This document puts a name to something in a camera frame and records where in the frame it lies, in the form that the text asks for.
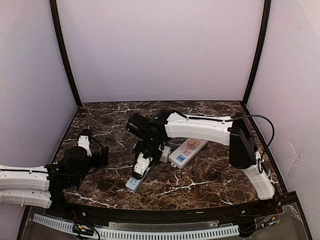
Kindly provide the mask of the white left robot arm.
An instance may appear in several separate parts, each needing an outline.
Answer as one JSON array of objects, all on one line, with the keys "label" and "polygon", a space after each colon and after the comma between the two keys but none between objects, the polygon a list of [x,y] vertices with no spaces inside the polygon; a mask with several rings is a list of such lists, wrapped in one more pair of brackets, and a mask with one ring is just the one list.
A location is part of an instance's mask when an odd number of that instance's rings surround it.
[{"label": "white left robot arm", "polygon": [[39,167],[0,166],[0,203],[48,209],[65,201],[64,190],[79,189],[89,175],[109,164],[109,147],[100,154],[74,146],[58,163]]}]

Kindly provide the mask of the blue power strip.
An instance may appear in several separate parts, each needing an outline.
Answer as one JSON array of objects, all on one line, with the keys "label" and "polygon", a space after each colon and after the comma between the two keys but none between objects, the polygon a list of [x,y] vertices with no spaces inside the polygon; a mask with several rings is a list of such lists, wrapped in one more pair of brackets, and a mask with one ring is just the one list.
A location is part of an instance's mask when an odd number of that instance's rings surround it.
[{"label": "blue power strip", "polygon": [[141,179],[137,179],[134,177],[130,177],[127,183],[125,184],[126,188],[132,192],[136,192],[141,185],[141,183],[144,181],[145,177],[148,175],[150,168],[148,168],[143,177]]}]

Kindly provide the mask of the pink cube socket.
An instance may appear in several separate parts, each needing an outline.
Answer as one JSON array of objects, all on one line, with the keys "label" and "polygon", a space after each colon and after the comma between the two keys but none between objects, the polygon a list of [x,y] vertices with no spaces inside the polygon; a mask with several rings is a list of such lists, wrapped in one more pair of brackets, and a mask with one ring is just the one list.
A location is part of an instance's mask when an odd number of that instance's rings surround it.
[{"label": "pink cube socket", "polygon": [[201,143],[198,139],[189,138],[187,140],[187,146],[186,148],[190,151],[193,151],[195,148],[198,147],[198,145]]}]

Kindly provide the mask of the white multicolour power strip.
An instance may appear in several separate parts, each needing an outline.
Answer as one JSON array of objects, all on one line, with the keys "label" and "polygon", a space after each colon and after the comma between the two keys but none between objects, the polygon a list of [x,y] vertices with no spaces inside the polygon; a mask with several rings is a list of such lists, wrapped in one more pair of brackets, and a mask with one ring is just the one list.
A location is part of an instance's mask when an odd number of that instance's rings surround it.
[{"label": "white multicolour power strip", "polygon": [[202,148],[208,143],[206,140],[200,140],[201,143],[194,149],[187,149],[187,141],[184,141],[176,150],[173,151],[168,157],[168,161],[173,168],[184,168],[190,160],[192,160]]}]

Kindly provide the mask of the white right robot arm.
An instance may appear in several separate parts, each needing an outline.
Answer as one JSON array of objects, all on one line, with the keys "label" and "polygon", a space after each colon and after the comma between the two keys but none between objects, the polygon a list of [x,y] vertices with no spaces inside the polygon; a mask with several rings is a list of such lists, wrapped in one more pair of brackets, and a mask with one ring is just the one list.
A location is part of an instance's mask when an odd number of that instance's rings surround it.
[{"label": "white right robot arm", "polygon": [[149,167],[160,162],[165,143],[170,139],[196,139],[228,146],[229,164],[245,173],[260,200],[272,199],[276,190],[263,168],[263,155],[245,118],[240,113],[213,117],[183,114],[177,110],[161,110],[151,118],[134,113],[126,124],[126,129],[139,138],[132,150],[132,177],[142,179]]}]

